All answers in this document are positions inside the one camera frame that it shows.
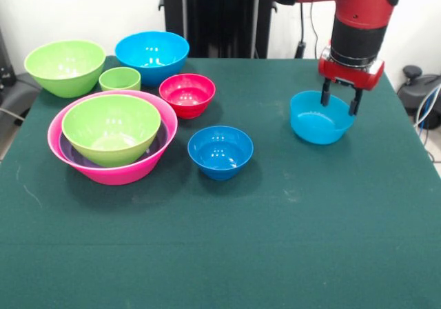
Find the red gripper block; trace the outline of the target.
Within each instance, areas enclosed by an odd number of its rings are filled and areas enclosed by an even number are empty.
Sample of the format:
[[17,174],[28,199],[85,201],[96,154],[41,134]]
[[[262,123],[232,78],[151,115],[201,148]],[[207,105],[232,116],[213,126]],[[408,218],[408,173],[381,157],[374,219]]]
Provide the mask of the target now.
[[373,90],[378,84],[384,71],[384,61],[375,60],[367,68],[352,68],[321,57],[318,62],[318,71],[325,78],[322,85],[320,103],[326,107],[330,99],[330,83],[349,84],[356,88],[355,97],[349,106],[349,115],[356,116],[362,99],[362,90]]

